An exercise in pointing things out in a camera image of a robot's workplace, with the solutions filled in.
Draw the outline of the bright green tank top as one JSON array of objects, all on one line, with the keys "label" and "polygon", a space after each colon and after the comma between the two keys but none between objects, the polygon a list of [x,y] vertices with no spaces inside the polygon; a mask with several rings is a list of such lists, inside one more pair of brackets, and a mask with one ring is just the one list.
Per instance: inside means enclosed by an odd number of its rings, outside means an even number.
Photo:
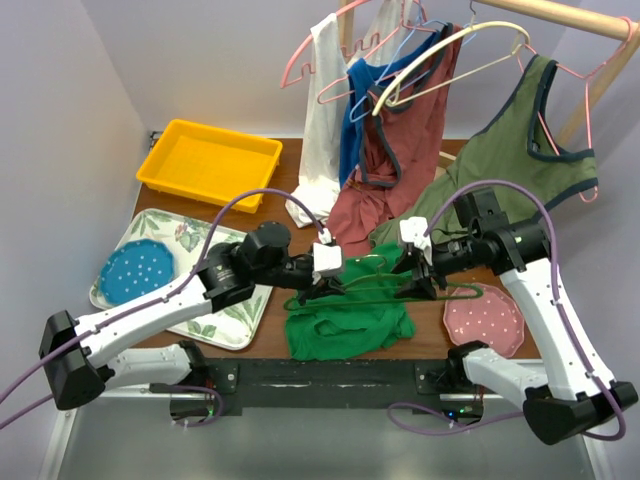
[{"label": "bright green tank top", "polygon": [[[400,253],[399,247],[386,244],[370,254],[383,255],[391,272]],[[352,277],[344,272],[340,280]],[[345,360],[389,348],[415,333],[415,323],[404,303],[294,311],[288,312],[285,321],[289,353],[298,361]]]}]

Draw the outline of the olive green tank top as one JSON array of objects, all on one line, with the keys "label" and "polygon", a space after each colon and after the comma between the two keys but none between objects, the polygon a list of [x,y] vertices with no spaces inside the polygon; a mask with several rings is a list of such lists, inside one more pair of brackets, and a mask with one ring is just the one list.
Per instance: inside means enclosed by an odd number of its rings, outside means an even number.
[{"label": "olive green tank top", "polygon": [[598,186],[592,149],[570,152],[549,140],[541,122],[557,72],[557,62],[535,55],[496,116],[460,150],[445,173],[424,188],[408,210],[378,226],[369,243],[397,241],[399,222],[412,216],[432,219],[458,189],[480,180],[515,183],[550,211]]}]

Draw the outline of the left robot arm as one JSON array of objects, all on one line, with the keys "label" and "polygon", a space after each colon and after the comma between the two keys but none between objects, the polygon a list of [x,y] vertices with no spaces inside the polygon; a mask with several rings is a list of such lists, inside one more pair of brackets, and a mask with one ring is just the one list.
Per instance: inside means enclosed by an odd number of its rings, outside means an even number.
[{"label": "left robot arm", "polygon": [[56,407],[84,406],[113,387],[144,381],[200,390],[207,380],[194,346],[140,349],[138,343],[196,317],[251,298],[256,286],[296,290],[301,302],[340,295],[341,247],[328,231],[309,252],[291,256],[291,234],[265,222],[242,241],[218,243],[192,272],[137,299],[80,317],[63,310],[45,323],[39,356]]}]

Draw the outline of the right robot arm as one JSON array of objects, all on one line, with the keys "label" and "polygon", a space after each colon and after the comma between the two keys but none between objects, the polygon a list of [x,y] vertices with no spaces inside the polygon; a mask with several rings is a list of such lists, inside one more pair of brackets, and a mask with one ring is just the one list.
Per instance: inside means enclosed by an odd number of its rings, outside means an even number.
[{"label": "right robot arm", "polygon": [[624,410],[639,400],[591,344],[561,284],[557,239],[543,203],[505,180],[472,182],[431,218],[399,224],[403,253],[393,270],[411,280],[396,298],[433,300],[448,276],[487,267],[507,289],[537,345],[537,374],[480,340],[451,349],[445,379],[459,393],[479,385],[519,408],[546,445],[576,435],[617,441],[627,431]]}]

